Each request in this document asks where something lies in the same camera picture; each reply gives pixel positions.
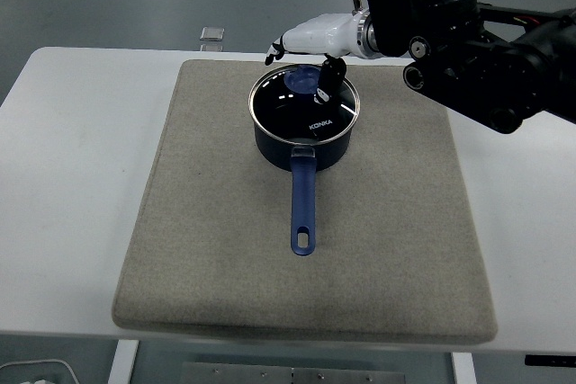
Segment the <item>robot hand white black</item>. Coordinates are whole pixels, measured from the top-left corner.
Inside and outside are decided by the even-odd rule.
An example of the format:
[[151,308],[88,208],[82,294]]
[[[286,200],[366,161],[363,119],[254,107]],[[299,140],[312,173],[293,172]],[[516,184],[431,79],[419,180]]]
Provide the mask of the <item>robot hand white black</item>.
[[332,103],[343,82],[346,68],[332,58],[354,56],[369,58],[373,52],[366,46],[369,13],[325,13],[286,31],[275,40],[265,55],[265,64],[271,65],[284,54],[325,55],[328,67],[320,73],[315,91],[317,104]]

